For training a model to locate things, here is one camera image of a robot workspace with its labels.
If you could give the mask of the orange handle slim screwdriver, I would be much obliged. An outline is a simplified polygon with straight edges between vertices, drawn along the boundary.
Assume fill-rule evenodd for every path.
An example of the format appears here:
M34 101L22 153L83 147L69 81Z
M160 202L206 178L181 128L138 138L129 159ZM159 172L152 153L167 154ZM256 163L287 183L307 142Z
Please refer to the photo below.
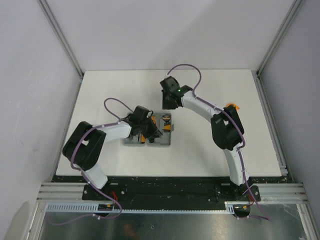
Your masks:
M141 144L146 143L146 138L142 134L141 134L140 142L141 142Z

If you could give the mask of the grey plastic tool case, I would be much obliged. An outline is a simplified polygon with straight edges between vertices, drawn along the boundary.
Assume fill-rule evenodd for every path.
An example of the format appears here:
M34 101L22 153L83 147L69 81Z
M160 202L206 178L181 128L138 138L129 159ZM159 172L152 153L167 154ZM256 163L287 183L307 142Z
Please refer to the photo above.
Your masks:
M174 130L172 114L169 112L155 112L152 114L151 120L157 128L154 135L146 138L142 133L139 133L136 136L123 139L123 145L127 147L170 147Z

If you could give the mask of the orange tape measure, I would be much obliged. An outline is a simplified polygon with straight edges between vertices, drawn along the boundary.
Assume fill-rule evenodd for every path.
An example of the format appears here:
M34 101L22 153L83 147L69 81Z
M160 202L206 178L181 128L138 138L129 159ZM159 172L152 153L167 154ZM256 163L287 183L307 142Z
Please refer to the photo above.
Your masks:
M226 108L228 107L234 107L237 111L240 109L240 107L238 105L236 105L235 103L228 103L226 106Z

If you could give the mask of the orange black utility knife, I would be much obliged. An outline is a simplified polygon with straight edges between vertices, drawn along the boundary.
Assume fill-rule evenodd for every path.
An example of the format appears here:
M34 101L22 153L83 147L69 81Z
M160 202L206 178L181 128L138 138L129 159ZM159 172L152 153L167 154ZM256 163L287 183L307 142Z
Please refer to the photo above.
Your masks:
M152 122L154 123L155 126L157 126L157 120L156 120L156 116L152 115L151 116Z

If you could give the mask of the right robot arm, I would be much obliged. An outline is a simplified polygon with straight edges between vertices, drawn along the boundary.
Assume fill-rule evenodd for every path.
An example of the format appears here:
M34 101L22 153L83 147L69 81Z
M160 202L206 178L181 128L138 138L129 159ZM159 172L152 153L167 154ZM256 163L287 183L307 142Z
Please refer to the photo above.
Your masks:
M249 194L245 184L250 175L246 172L242 155L242 148L245 147L246 142L244 128L236 107L229 105L220 108L195 95L191 87L180 86L172 76L162 80L160 85L164 110L186 108L210 123L213 142L223 150L229 168L230 181L235 184L230 188L230 194L235 200L242 201Z

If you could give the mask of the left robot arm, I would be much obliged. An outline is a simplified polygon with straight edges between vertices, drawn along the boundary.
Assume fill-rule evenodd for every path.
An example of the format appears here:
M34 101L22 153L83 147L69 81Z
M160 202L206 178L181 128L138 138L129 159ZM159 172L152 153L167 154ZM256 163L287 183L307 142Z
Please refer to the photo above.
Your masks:
M151 110L138 105L115 123L94 126L82 121L66 141L62 155L70 161L72 169L79 171L94 186L93 194L98 199L105 200L111 193L108 177L98 164L104 144L139 134L147 140L160 138L162 133L152 120L152 114Z

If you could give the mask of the orange hex key holder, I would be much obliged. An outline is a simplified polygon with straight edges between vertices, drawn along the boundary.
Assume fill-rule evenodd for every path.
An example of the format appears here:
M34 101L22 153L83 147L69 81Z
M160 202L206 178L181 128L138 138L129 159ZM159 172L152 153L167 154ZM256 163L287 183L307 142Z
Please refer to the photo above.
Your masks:
M173 125L170 122L165 122L163 125L163 129L164 132L171 132L174 130Z

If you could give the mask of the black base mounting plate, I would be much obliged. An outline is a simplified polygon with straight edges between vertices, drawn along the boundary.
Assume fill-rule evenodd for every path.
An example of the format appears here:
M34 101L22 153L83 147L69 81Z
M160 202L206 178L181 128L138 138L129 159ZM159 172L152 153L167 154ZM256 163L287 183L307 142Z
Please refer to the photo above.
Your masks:
M58 176L52 179L53 183L85 183L82 176ZM280 177L250 177L248 185L255 195L260 194L258 184L293 184L290 176ZM110 176L107 184L101 189L105 194L114 192L118 199L132 199L137 196L157 197L205 197L213 201L239 201L248 200L249 191L244 183L237 186L231 183L229 177L160 177L160 176ZM102 199L91 186L83 190L83 200Z

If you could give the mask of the aluminium frame rail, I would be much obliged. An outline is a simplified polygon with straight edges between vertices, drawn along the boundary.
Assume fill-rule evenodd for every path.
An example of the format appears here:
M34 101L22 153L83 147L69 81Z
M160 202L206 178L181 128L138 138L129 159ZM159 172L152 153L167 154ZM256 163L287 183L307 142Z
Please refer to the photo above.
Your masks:
M61 24L58 21L48 0L36 0L37 5L42 12L43 20L47 28L49 42L55 45L55 48L63 53L63 58L67 59L74 73L79 79L83 79L85 72L82 69L71 44L69 43L66 34L63 31Z

